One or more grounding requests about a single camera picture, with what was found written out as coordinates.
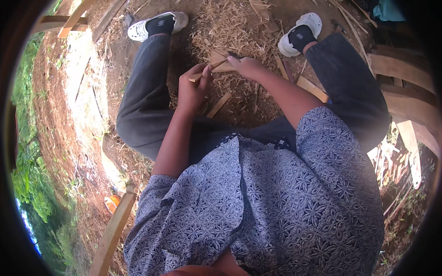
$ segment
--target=orange object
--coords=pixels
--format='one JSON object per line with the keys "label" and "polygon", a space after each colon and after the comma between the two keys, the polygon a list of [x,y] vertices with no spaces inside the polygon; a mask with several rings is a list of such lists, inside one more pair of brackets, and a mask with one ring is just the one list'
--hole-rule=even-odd
{"label": "orange object", "polygon": [[107,209],[112,214],[115,212],[118,204],[120,203],[120,198],[118,195],[113,195],[111,197],[104,197],[104,203],[106,204]]}

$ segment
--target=sky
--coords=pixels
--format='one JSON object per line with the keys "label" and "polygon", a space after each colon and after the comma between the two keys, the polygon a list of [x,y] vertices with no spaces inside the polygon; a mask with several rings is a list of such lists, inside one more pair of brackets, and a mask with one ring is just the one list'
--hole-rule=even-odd
{"label": "sky", "polygon": [[35,244],[35,249],[37,250],[37,252],[41,256],[42,253],[40,252],[40,248],[38,247],[37,239],[34,237],[34,231],[32,230],[32,226],[31,226],[31,224],[29,223],[29,221],[27,219],[26,211],[21,209],[21,204],[20,204],[20,201],[18,199],[15,199],[15,201],[17,203],[17,207],[19,209],[19,212],[22,215],[22,219],[23,219],[23,222],[25,223],[25,227],[26,227],[26,229],[28,231],[29,238],[32,241],[32,243]]}

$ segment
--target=hand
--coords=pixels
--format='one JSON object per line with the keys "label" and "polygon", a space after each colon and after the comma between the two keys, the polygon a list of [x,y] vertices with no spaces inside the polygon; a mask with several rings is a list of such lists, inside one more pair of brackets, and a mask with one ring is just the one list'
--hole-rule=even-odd
{"label": "hand", "polygon": [[[213,81],[212,70],[213,66],[211,64],[201,63],[195,65],[179,77],[177,110],[195,116]],[[195,83],[189,81],[192,75],[201,72],[202,77],[199,81]]]}
{"label": "hand", "polygon": [[267,69],[261,64],[259,60],[256,60],[251,57],[243,57],[240,60],[232,56],[228,56],[227,60],[230,64],[241,74],[244,78],[248,78],[249,80],[258,81],[258,74],[262,71],[267,71]]}

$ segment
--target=black sock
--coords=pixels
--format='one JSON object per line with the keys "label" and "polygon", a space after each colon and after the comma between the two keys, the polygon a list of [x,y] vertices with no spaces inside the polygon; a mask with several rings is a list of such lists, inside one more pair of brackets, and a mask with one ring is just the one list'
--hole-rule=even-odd
{"label": "black sock", "polygon": [[312,41],[317,40],[307,25],[301,25],[289,34],[289,42],[293,44],[293,48],[301,53],[304,47]]}
{"label": "black sock", "polygon": [[173,25],[175,20],[173,20],[173,15],[166,15],[165,17],[155,18],[146,23],[146,30],[149,36],[154,34],[165,33],[172,35]]}

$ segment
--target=blue cloth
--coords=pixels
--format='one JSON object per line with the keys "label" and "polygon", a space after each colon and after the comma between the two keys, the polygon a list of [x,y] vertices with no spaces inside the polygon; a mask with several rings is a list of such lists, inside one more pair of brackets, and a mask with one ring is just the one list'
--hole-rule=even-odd
{"label": "blue cloth", "polygon": [[379,4],[373,9],[373,16],[382,21],[405,21],[405,17],[393,0],[379,0]]}
{"label": "blue cloth", "polygon": [[235,136],[178,179],[153,175],[124,245],[129,275],[210,265],[228,246],[251,275],[371,275],[384,236],[371,162],[327,107],[296,135],[297,154]]}

